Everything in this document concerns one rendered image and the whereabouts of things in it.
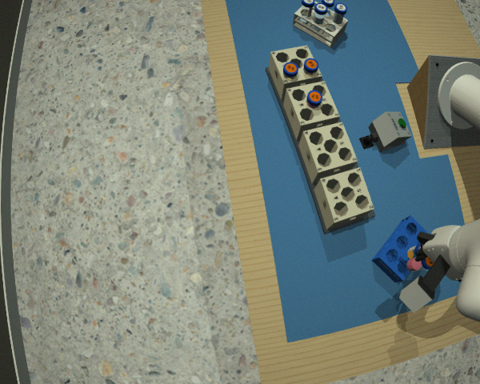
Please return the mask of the small grey sloped desk with green button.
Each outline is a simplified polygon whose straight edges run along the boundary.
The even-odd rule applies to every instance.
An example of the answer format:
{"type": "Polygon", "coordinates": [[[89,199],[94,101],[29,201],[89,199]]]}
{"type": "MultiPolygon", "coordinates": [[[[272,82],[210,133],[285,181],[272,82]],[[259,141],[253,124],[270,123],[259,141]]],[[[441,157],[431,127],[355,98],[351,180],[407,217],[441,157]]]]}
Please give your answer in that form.
{"type": "Polygon", "coordinates": [[[363,149],[374,146],[372,142],[375,142],[379,152],[382,152],[404,144],[412,137],[400,112],[385,112],[373,120],[368,128],[370,136],[359,139],[363,149]]]}

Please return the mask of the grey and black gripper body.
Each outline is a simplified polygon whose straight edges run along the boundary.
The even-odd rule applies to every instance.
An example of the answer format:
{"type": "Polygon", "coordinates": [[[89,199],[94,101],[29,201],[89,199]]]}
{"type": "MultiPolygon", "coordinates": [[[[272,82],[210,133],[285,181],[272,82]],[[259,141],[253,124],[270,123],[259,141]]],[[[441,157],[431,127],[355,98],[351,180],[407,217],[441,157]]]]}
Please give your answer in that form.
{"type": "Polygon", "coordinates": [[[451,239],[460,226],[451,225],[451,226],[442,226],[437,229],[434,229],[431,233],[435,235],[432,240],[429,240],[422,246],[423,252],[426,256],[432,261],[438,258],[439,255],[443,256],[446,262],[450,265],[446,276],[450,280],[462,280],[463,275],[460,274],[454,267],[451,258],[450,258],[450,243],[451,239]]]}

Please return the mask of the blue tube rack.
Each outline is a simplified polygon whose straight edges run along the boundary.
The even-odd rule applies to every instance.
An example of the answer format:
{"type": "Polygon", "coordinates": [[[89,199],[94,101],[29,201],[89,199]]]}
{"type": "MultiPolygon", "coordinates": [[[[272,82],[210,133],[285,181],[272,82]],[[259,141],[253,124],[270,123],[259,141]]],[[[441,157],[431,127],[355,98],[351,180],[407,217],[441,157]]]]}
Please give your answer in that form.
{"type": "Polygon", "coordinates": [[[372,259],[394,282],[403,282],[410,273],[406,266],[407,251],[420,243],[417,240],[420,231],[427,233],[411,215],[404,218],[372,259]]]}

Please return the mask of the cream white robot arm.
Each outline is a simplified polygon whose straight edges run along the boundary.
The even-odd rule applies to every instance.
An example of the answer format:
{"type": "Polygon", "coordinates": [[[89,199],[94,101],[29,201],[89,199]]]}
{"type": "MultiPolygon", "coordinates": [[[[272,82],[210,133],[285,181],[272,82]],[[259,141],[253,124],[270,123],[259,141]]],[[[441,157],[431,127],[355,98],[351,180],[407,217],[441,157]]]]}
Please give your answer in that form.
{"type": "MultiPolygon", "coordinates": [[[[480,131],[480,66],[460,62],[443,76],[438,89],[438,106],[453,127],[480,131]]],[[[463,316],[480,322],[480,219],[459,227],[450,243],[450,258],[463,274],[456,308],[463,316]]],[[[450,265],[439,255],[425,277],[405,287],[400,299],[415,313],[434,299],[435,289],[450,265]]]]}

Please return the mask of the sample tube with blue cap and orange dot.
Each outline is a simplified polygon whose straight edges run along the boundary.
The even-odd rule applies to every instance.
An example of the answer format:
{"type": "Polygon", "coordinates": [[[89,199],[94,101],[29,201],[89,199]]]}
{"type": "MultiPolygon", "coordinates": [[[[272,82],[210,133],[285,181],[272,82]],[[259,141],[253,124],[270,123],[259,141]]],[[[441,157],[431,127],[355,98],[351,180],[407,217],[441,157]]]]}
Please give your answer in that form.
{"type": "Polygon", "coordinates": [[[318,108],[322,103],[322,94],[317,90],[311,90],[307,95],[307,105],[311,108],[318,108]]]}

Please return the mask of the blue bench mat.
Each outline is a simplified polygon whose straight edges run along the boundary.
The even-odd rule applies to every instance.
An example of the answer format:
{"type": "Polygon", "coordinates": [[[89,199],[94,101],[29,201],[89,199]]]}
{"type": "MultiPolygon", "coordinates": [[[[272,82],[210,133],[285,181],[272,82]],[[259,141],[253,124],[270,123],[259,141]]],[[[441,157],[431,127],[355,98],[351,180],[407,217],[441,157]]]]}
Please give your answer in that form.
{"type": "Polygon", "coordinates": [[[419,158],[396,83],[418,66],[387,0],[347,6],[331,48],[293,26],[302,0],[226,0],[258,162],[287,342],[410,311],[402,289],[427,269],[394,282],[372,259],[410,215],[427,233],[463,226],[448,154],[419,158]],[[318,62],[366,182],[375,216],[324,234],[302,164],[266,73],[270,52],[308,45],[318,62]],[[412,137],[379,152],[360,138],[385,112],[401,112],[412,137]]]}

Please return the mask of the beige tube rack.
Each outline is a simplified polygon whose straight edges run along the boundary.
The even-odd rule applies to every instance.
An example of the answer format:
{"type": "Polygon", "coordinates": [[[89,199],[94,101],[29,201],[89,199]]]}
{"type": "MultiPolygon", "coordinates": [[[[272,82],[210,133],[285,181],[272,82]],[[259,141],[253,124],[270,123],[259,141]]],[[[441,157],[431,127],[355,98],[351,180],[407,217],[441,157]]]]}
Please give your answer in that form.
{"type": "Polygon", "coordinates": [[[333,15],[334,12],[330,12],[329,17],[324,17],[323,24],[316,24],[313,21],[313,16],[314,16],[314,7],[312,9],[312,13],[310,17],[304,17],[301,15],[301,8],[298,9],[294,13],[294,20],[293,20],[293,26],[296,28],[300,29],[301,31],[305,32],[309,36],[317,39],[321,43],[325,44],[329,48],[333,46],[333,44],[336,43],[336,41],[342,36],[342,34],[345,32],[346,25],[348,23],[347,19],[343,19],[342,24],[336,24],[333,22],[333,15]],[[300,18],[304,19],[305,21],[309,22],[307,25],[303,22],[300,22],[300,18]],[[311,28],[311,26],[314,25],[317,28],[320,29],[320,31],[316,31],[315,29],[311,28]],[[333,28],[330,27],[330,25],[335,26],[334,30],[333,28]],[[332,36],[332,37],[331,37],[332,36]]]}

